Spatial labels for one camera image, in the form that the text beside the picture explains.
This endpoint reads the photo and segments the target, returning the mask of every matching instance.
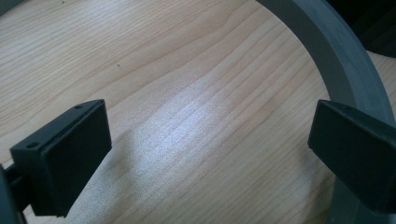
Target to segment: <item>gray curved ring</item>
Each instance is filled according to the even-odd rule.
[[[297,35],[312,56],[332,101],[395,126],[382,81],[359,39],[324,0],[258,0]],[[374,214],[336,180],[326,223],[396,223]]]

